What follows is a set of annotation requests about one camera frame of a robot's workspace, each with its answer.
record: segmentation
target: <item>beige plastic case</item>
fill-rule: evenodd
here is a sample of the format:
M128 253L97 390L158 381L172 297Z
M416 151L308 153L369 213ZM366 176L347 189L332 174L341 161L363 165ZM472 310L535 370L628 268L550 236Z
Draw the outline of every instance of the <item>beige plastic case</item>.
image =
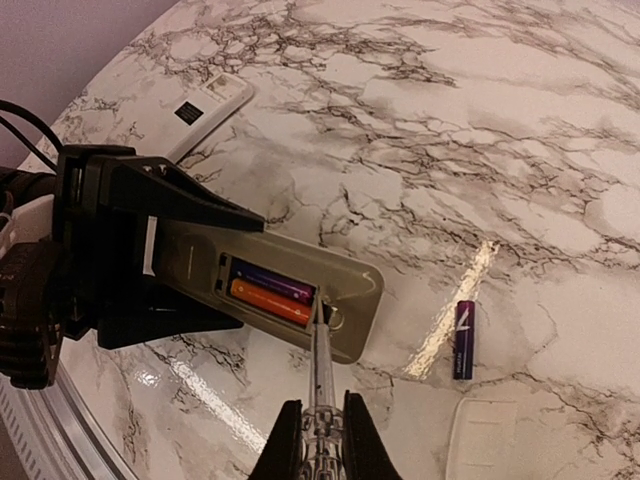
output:
M236 257L320 287L331 318L333 359L354 363L373 326L384 280L373 266L274 233L247 233L158 220L153 272L163 283L286 342L310 349L310 324L293 324L228 294L229 262Z

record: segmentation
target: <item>battery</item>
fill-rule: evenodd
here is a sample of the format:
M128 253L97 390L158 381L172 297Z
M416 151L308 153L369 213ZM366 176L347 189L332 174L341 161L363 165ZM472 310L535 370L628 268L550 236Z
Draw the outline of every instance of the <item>battery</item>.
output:
M231 296L249 305L273 313L305 327L311 318L311 307L236 278L231 282Z
M238 258L233 258L231 260L229 279L233 281L236 278L240 278L309 307L313 305L315 288L311 285L287 278Z
M470 300L458 302L455 318L453 378L454 380L471 380L473 378L476 304Z

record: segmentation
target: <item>marble table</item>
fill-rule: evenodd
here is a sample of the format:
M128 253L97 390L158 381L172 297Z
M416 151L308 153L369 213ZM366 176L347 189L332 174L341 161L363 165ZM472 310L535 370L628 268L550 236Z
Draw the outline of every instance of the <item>marble table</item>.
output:
M148 92L246 79L255 98L180 165L269 229L382 271L365 354L336 381L364 395L405 480L444 478L464 397L518 403L510 479L636 479L635 8L182 0L54 128L136 146ZM475 376L455 382L469 298ZM249 327L113 352L88 335L63 363L141 479L245 478L281 404L307 394L307 353Z

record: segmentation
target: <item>tabletop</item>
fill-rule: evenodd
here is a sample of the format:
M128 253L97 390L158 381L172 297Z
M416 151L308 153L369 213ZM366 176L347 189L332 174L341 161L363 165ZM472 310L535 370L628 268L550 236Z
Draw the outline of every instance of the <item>tabletop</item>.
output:
M135 147L148 92L217 69L255 97L180 166L270 230L380 269L364 355L335 375L405 480L445 477L469 397L517 403L508 478L640 478L630 0L182 0L54 130ZM461 299L478 305L469 382L451 379ZM246 478L309 372L306 352L250 327L116 351L88 335L62 358L156 480Z

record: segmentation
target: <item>loose purple battery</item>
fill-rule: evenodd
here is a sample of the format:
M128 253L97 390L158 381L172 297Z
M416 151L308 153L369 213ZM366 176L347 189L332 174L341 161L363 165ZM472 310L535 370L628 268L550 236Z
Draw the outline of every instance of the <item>loose purple battery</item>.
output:
M476 304L470 300L458 302L453 347L454 380L471 380L473 377L475 319Z
M278 293L304 305L310 306L313 304L315 288L311 285L292 280L237 258L231 261L230 280L235 278L242 278L247 282L271 290L274 293Z

